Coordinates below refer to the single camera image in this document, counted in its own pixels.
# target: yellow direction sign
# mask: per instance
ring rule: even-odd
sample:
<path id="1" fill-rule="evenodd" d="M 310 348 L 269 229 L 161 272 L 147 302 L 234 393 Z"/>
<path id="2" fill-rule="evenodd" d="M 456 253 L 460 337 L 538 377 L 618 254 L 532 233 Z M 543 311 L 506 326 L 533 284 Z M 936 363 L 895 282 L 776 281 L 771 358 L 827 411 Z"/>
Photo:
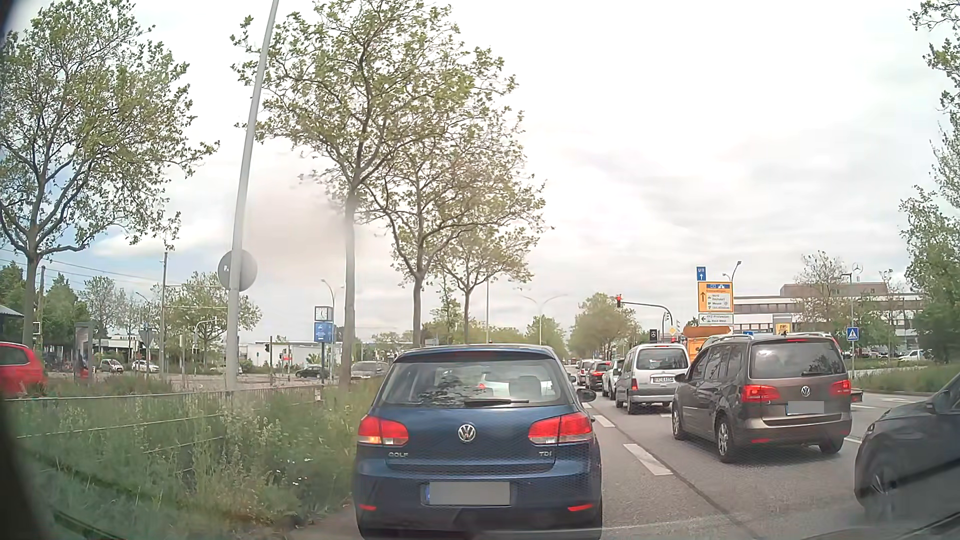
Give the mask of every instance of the yellow direction sign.
<path id="1" fill-rule="evenodd" d="M 733 283 L 697 282 L 697 306 L 701 313 L 733 313 Z"/>

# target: street lamp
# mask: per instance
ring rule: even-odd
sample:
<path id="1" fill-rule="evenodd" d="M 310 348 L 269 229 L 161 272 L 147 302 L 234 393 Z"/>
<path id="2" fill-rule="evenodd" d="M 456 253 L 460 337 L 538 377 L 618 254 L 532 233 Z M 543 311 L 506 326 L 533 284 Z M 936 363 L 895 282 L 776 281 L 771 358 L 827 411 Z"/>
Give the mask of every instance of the street lamp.
<path id="1" fill-rule="evenodd" d="M 537 313 L 538 313 L 538 315 L 537 315 L 537 322 L 538 322 L 538 325 L 540 326 L 540 331 L 539 331 L 539 335 L 538 335 L 538 337 L 537 337 L 537 341 L 539 342 L 540 345 L 542 345 L 542 344 L 543 344 L 543 307 L 546 306 L 546 303 L 547 303 L 547 302 L 550 302 L 551 300 L 555 300 L 555 299 L 557 299 L 557 298 L 561 298 L 561 297 L 566 296 L 566 295 L 565 295 L 565 294 L 558 294 L 557 296 L 551 296 L 550 298 L 544 300 L 543 302 L 537 302 L 536 300 L 530 298 L 529 296 L 523 295 L 523 294 L 521 294 L 520 296 L 522 296 L 523 298 L 526 298 L 526 299 L 529 300 L 530 302 L 533 302 L 533 303 L 537 306 Z"/>

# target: lane marking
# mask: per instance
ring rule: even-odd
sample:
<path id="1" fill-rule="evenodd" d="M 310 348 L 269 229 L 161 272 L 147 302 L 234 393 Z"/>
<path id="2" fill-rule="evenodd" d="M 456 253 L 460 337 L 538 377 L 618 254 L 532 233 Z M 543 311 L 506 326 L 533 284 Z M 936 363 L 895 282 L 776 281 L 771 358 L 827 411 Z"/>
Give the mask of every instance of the lane marking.
<path id="1" fill-rule="evenodd" d="M 648 471 L 653 473 L 655 477 L 663 477 L 673 474 L 673 471 L 664 467 L 662 463 L 650 455 L 649 452 L 640 448 L 639 445 L 634 443 L 624 443 L 623 448 L 626 448 L 631 454 L 633 454 L 634 457 L 636 457 L 636 459 L 644 467 L 646 467 Z"/>
<path id="2" fill-rule="evenodd" d="M 594 415 L 593 415 L 593 418 L 596 418 L 597 422 L 599 422 L 600 425 L 603 426 L 604 428 L 612 428 L 612 427 L 613 427 L 613 422 L 611 422 L 610 420 L 607 420 L 607 417 L 606 417 L 606 416 L 601 416 L 601 415 L 599 415 L 599 414 L 594 414 Z"/>

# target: blue car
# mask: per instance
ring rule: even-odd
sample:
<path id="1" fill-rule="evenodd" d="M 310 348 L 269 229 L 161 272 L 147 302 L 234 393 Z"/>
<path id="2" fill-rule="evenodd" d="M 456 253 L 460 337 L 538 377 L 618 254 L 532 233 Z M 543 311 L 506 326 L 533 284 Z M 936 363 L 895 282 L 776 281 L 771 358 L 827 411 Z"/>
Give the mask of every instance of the blue car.
<path id="1" fill-rule="evenodd" d="M 353 501 L 366 539 L 436 533 L 596 540 L 600 447 L 560 360 L 537 345 L 398 356 L 357 430 Z"/>

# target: rear windshield wiper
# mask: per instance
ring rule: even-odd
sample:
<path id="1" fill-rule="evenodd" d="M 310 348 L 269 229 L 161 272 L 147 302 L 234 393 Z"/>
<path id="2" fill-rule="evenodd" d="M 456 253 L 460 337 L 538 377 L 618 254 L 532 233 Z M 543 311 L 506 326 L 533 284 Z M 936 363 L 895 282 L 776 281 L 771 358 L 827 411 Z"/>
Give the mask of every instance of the rear windshield wiper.
<path id="1" fill-rule="evenodd" d="M 492 406 L 528 403 L 530 403 L 530 400 L 512 400 L 510 398 L 464 398 L 464 406 Z"/>

